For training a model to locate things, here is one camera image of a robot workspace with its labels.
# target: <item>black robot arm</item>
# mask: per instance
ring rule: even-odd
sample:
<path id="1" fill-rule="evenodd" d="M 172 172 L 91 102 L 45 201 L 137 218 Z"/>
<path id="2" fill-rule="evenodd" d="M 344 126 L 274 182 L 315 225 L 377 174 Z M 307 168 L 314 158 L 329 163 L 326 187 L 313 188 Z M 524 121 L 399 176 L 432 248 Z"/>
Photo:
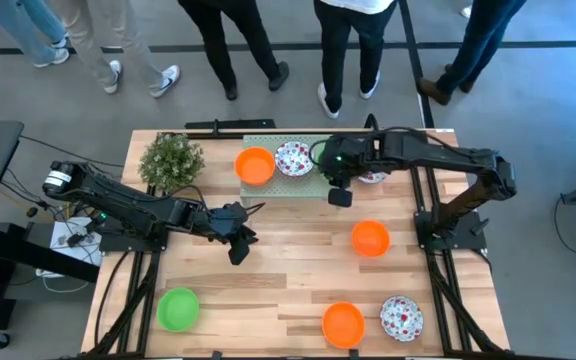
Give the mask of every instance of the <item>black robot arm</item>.
<path id="1" fill-rule="evenodd" d="M 352 193 L 346 190 L 350 180 L 367 172 L 391 173 L 422 166 L 475 174 L 477 181 L 470 188 L 433 209 L 432 232 L 446 236 L 459 218 L 485 202 L 506 200 L 515 195 L 513 167 L 497 152 L 431 144 L 429 137 L 425 132 L 409 128 L 331 136 L 324 142 L 318 163 L 320 171 L 335 187 L 330 190 L 329 203 L 351 206 Z"/>
<path id="2" fill-rule="evenodd" d="M 208 209 L 202 201 L 172 196 L 154 197 L 107 178 L 87 163 L 51 165 L 42 189 L 53 199 L 82 202 L 119 220 L 126 232 L 152 241 L 162 231 L 177 231 L 230 243 L 230 262 L 239 265 L 257 242 L 255 232 L 244 226 L 248 212 L 241 204 Z"/>

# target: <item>black pants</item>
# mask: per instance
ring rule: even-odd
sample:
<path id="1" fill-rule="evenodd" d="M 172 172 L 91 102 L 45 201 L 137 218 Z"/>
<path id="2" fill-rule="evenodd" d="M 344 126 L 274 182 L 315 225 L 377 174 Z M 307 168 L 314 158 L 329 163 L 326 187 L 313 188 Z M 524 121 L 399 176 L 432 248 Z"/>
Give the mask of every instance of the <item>black pants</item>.
<path id="1" fill-rule="evenodd" d="M 437 88 L 451 94 L 463 82 L 475 82 L 497 52 L 506 27 L 526 0 L 474 0 L 464 42 Z"/>
<path id="2" fill-rule="evenodd" d="M 279 76 L 277 61 L 272 54 L 256 0 L 210 1 L 210 5 L 201 0 L 177 1 L 199 28 L 208 61 L 224 88 L 236 86 L 237 78 L 226 47 L 221 12 L 226 14 L 244 35 L 255 61 L 268 79 Z"/>
<path id="3" fill-rule="evenodd" d="M 344 58 L 350 28 L 359 34 L 360 87 L 366 93 L 375 86 L 384 49 L 384 30 L 396 7 L 397 0 L 394 0 L 386 10 L 368 15 L 315 0 L 315 13 L 321 23 L 321 71 L 326 87 L 326 104 L 330 111 L 337 112 L 341 108 Z"/>

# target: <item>white sneaker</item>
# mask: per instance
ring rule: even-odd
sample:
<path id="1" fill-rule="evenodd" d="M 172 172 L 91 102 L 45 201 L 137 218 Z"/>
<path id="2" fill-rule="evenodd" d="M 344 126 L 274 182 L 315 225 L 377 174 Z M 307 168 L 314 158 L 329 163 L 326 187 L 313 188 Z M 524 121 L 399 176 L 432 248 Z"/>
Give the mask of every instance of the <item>white sneaker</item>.
<path id="1" fill-rule="evenodd" d="M 70 53 L 68 49 L 56 49 L 55 50 L 55 59 L 51 62 L 43 63 L 43 64 L 34 64 L 36 68 L 42 68 L 49 65 L 59 65 L 63 64 L 68 60 L 70 57 Z"/>
<path id="2" fill-rule="evenodd" d="M 66 35 L 64 35 L 63 39 L 50 44 L 50 46 L 52 46 L 55 49 L 64 48 L 64 47 L 66 47 L 66 44 L 68 43 L 68 37 L 69 37 L 69 35 L 68 35 L 68 33 L 66 33 Z"/>
<path id="3" fill-rule="evenodd" d="M 472 13 L 472 5 L 466 6 L 465 8 L 461 9 L 461 12 L 459 13 L 466 19 L 470 19 L 470 14 Z"/>
<path id="4" fill-rule="evenodd" d="M 105 86 L 104 90 L 108 94 L 114 94 L 117 92 L 117 88 L 119 87 L 119 77 L 121 76 L 121 72 L 123 71 L 123 67 L 119 60 L 113 60 L 110 62 L 110 68 L 117 74 L 117 78 L 115 79 L 115 83 L 110 86 Z"/>
<path id="5" fill-rule="evenodd" d="M 324 86 L 324 83 L 319 84 L 319 88 L 317 89 L 317 96 L 319 97 L 319 102 L 321 103 L 321 106 L 324 107 L 326 115 L 331 119 L 336 119 L 339 116 L 339 111 L 334 113 L 330 111 L 330 109 L 328 108 L 328 104 L 326 104 L 326 87 Z"/>
<path id="6" fill-rule="evenodd" d="M 361 91 L 361 87 L 360 87 L 359 88 L 359 96 L 361 96 L 361 98 L 364 100 L 370 99 L 372 94 L 375 92 L 375 89 L 377 89 L 377 85 L 379 85 L 379 79 L 381 79 L 381 70 L 377 71 L 377 78 L 375 79 L 375 86 L 373 86 L 372 89 L 370 89 L 370 91 L 368 91 L 365 94 Z"/>
<path id="7" fill-rule="evenodd" d="M 181 70 L 179 69 L 179 66 L 173 65 L 162 71 L 162 75 L 164 76 L 164 80 L 161 84 L 161 87 L 158 90 L 150 90 L 150 95 L 152 95 L 152 97 L 155 99 L 160 98 L 177 82 L 177 80 L 179 80 L 179 77 L 181 76 Z"/>

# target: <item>green bowl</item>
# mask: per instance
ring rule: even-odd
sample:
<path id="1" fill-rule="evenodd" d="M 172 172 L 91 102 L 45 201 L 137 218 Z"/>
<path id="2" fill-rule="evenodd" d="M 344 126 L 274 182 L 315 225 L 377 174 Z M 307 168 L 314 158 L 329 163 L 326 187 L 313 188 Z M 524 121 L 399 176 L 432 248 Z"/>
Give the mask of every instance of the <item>green bowl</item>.
<path id="1" fill-rule="evenodd" d="M 157 321 L 168 331 L 186 331 L 195 324 L 197 317 L 199 317 L 199 300 L 190 289 L 172 289 L 159 300 Z"/>

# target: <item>person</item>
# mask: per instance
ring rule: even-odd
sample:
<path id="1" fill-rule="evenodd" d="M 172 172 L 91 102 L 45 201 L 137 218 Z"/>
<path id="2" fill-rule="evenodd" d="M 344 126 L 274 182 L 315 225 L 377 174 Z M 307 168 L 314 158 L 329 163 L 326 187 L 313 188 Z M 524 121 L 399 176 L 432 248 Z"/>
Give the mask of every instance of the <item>person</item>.
<path id="1" fill-rule="evenodd" d="M 246 38 L 257 65 L 268 77 L 268 89 L 277 91 L 284 84 L 290 69 L 286 62 L 277 63 L 268 35 L 261 21 L 256 0 L 177 0 L 197 25 L 204 40 L 208 62 L 224 87 L 226 98 L 238 96 L 237 78 L 232 70 L 221 13 L 228 16 Z"/>
<path id="2" fill-rule="evenodd" d="M 181 70 L 172 65 L 164 71 L 155 67 L 150 49 L 144 43 L 129 0 L 97 0 L 105 18 L 121 39 L 121 46 L 131 65 L 135 66 L 150 95 L 159 98 L 179 80 Z M 104 60 L 95 40 L 88 0 L 54 0 L 55 12 L 70 34 L 70 42 L 108 94 L 117 92 L 123 66 L 118 60 Z"/>
<path id="3" fill-rule="evenodd" d="M 437 82 L 418 79 L 418 91 L 444 106 L 457 87 L 469 93 L 497 52 L 508 23 L 525 3 L 526 0 L 475 0 L 457 57 L 445 66 L 446 72 Z"/>
<path id="4" fill-rule="evenodd" d="M 43 0 L 0 0 L 0 26 L 35 67 L 63 64 L 70 57 L 66 30 Z M 39 40 L 35 28 L 46 35 L 50 46 Z"/>
<path id="5" fill-rule="evenodd" d="M 470 15 L 472 14 L 472 5 L 466 6 L 465 8 L 461 9 L 459 13 L 466 19 L 470 19 Z"/>
<path id="6" fill-rule="evenodd" d="M 344 58 L 350 28 L 359 34 L 361 49 L 359 96 L 370 99 L 381 73 L 384 31 L 397 7 L 397 0 L 314 0 L 321 24 L 321 71 L 323 82 L 317 96 L 326 115 L 339 116 L 343 88 Z"/>

